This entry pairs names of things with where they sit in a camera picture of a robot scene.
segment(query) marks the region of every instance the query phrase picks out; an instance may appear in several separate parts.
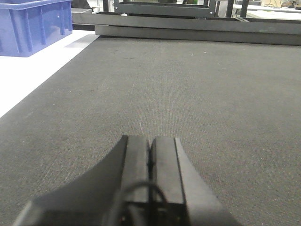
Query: gray carpet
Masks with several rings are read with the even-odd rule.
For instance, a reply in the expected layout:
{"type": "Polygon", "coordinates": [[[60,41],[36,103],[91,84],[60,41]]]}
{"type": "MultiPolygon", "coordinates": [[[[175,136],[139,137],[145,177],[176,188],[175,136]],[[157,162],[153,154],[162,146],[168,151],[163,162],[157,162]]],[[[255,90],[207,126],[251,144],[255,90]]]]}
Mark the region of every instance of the gray carpet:
{"type": "Polygon", "coordinates": [[[300,47],[97,39],[0,119],[0,225],[122,134],[180,137],[246,226],[301,225],[300,56],[300,47]]]}

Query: black metal frame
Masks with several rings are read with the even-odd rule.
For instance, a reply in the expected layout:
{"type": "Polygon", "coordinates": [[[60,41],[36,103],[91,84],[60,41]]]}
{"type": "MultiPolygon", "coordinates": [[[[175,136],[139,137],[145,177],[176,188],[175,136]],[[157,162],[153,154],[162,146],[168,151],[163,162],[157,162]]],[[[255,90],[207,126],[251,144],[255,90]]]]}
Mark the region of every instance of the black metal frame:
{"type": "Polygon", "coordinates": [[[72,14],[73,24],[95,25],[97,35],[301,45],[301,21],[255,18],[181,18],[72,14]]]}
{"type": "Polygon", "coordinates": [[[241,10],[240,10],[240,17],[242,17],[242,18],[246,17],[246,12],[248,10],[248,6],[249,6],[249,0],[243,0],[243,4],[242,4],[241,10]]]}
{"type": "Polygon", "coordinates": [[[226,11],[227,18],[232,17],[233,5],[234,5],[234,0],[228,0],[227,11],[226,11]]]}
{"type": "Polygon", "coordinates": [[[172,3],[145,3],[114,0],[114,8],[117,13],[143,14],[143,15],[165,15],[165,16],[195,16],[213,17],[215,0],[208,0],[204,5],[172,4],[172,3]]]}
{"type": "Polygon", "coordinates": [[[103,11],[104,12],[109,11],[109,0],[103,0],[103,11]]]}

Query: blue plastic crate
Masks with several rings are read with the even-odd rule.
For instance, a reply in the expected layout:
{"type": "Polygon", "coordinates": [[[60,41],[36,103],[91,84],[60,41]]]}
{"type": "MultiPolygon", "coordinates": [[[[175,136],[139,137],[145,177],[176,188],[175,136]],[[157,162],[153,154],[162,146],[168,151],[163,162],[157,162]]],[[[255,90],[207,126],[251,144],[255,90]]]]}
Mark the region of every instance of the blue plastic crate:
{"type": "Polygon", "coordinates": [[[0,0],[0,56],[29,57],[71,33],[71,0],[0,0]]]}

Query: white surface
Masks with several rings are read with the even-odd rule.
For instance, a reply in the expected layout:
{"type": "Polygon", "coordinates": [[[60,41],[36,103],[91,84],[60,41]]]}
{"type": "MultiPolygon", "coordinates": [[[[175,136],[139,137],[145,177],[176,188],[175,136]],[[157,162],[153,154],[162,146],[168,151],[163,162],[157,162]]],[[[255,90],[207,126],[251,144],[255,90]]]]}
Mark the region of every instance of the white surface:
{"type": "Polygon", "coordinates": [[[95,32],[73,30],[73,34],[30,57],[0,56],[0,117],[97,37],[95,32]]]}
{"type": "Polygon", "coordinates": [[[301,20],[301,14],[299,13],[283,13],[273,11],[247,11],[247,16],[253,18],[265,18],[265,19],[280,19],[280,20],[301,20]]]}
{"type": "MultiPolygon", "coordinates": [[[[241,9],[242,5],[233,5],[233,9],[241,9]]],[[[254,11],[254,10],[264,10],[264,11],[275,11],[275,12],[287,12],[287,13],[301,13],[301,10],[297,10],[294,8],[288,8],[288,7],[282,7],[282,8],[272,8],[272,7],[264,7],[264,6],[248,6],[248,11],[254,11]]]]}

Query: white floor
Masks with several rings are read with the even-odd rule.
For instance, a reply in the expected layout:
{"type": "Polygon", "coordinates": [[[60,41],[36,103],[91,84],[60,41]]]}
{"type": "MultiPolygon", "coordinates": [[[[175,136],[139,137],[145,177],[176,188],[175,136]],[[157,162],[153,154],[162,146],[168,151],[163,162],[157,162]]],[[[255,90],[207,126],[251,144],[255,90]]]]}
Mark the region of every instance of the white floor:
{"type": "Polygon", "coordinates": [[[73,30],[73,34],[30,57],[0,56],[0,117],[97,37],[95,32],[73,30]]]}

